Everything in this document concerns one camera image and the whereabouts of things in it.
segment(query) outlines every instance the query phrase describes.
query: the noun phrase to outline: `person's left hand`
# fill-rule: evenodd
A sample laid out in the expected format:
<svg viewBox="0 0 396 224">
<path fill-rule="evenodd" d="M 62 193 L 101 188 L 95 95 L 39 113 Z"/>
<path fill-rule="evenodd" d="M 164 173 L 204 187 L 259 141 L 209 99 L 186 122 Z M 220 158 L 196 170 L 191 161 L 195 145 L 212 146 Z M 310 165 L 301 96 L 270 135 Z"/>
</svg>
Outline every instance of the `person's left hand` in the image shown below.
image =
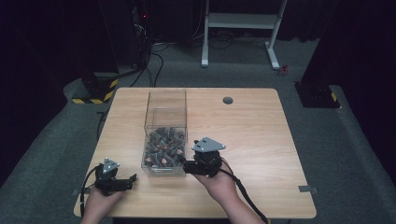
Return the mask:
<svg viewBox="0 0 396 224">
<path fill-rule="evenodd" d="M 109 196 L 105 196 L 99 189 L 92 187 L 90 196 L 85 204 L 85 212 L 81 224 L 100 223 L 124 192 L 125 191 L 117 191 Z"/>
</svg>

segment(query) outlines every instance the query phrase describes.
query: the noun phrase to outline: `forearm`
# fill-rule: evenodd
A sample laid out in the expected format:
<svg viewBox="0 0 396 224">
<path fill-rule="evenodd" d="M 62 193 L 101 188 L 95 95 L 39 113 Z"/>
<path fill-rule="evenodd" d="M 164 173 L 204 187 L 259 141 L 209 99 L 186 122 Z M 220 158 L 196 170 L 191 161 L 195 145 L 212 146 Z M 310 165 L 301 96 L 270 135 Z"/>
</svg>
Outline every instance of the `forearm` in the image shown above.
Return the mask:
<svg viewBox="0 0 396 224">
<path fill-rule="evenodd" d="M 220 203 L 232 224 L 240 223 L 264 223 L 260 217 L 250 209 L 241 199 L 232 199 Z"/>
</svg>

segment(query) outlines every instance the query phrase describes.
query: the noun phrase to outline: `gray carpet floor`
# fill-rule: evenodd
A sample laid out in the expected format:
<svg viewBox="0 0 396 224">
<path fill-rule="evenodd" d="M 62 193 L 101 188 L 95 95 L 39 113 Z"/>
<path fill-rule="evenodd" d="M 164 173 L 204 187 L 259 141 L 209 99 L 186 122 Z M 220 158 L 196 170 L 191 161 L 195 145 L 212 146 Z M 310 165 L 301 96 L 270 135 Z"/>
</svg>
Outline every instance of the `gray carpet floor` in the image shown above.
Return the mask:
<svg viewBox="0 0 396 224">
<path fill-rule="evenodd" d="M 158 87 L 238 87 L 276 89 L 310 186 L 318 215 L 292 223 L 396 223 L 396 189 L 370 148 L 348 106 L 342 88 L 331 86 L 342 108 L 302 107 L 293 83 L 300 81 L 318 41 L 276 41 L 285 77 L 271 68 L 261 39 L 239 39 L 227 49 L 209 49 L 209 66 L 201 67 L 202 48 L 157 45 L 163 56 Z M 227 43 L 211 40 L 221 48 Z M 151 56 L 155 75 L 161 61 Z M 137 75 L 119 79 L 129 87 Z M 64 88 L 65 108 L 30 146 L 0 189 L 0 223 L 79 223 L 73 214 L 78 189 L 97 142 L 100 115 L 111 106 L 75 105 L 70 102 L 76 80 Z M 149 86 L 148 74 L 134 85 Z M 104 223 L 111 223 L 107 218 Z M 287 220 L 274 219 L 273 223 Z"/>
</svg>

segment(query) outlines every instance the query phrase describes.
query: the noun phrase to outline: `person's right hand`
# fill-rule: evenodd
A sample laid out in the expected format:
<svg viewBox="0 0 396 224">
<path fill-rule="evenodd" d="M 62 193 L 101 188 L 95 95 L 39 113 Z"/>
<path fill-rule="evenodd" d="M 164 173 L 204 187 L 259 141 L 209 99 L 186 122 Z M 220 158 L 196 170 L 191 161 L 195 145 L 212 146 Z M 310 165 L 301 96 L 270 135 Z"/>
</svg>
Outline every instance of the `person's right hand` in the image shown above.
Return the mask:
<svg viewBox="0 0 396 224">
<path fill-rule="evenodd" d="M 227 162 L 223 159 L 221 169 L 229 172 L 232 171 L 225 164 Z M 201 184 L 203 184 L 209 193 L 209 195 L 218 203 L 226 203 L 229 200 L 239 200 L 239 196 L 236 192 L 235 182 L 231 179 L 230 176 L 224 174 L 221 171 L 213 177 L 207 177 L 205 175 L 193 175 Z"/>
</svg>

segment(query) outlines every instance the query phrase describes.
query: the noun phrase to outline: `white metal frame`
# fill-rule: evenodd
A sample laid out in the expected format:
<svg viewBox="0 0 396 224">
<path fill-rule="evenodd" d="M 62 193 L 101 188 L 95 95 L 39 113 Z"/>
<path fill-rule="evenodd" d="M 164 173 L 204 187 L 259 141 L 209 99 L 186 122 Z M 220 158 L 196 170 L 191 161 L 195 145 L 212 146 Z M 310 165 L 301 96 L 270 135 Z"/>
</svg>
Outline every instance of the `white metal frame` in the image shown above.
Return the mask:
<svg viewBox="0 0 396 224">
<path fill-rule="evenodd" d="M 265 42 L 273 69 L 279 69 L 279 63 L 274 52 L 276 35 L 282 22 L 283 12 L 288 0 L 282 0 L 280 9 L 275 15 L 262 14 L 235 14 L 235 13 L 209 13 L 209 0 L 206 0 L 205 9 L 205 33 L 202 48 L 202 67 L 209 66 L 208 60 L 208 33 L 209 27 L 229 27 L 229 28 L 251 28 L 273 30 L 269 42 Z"/>
</svg>

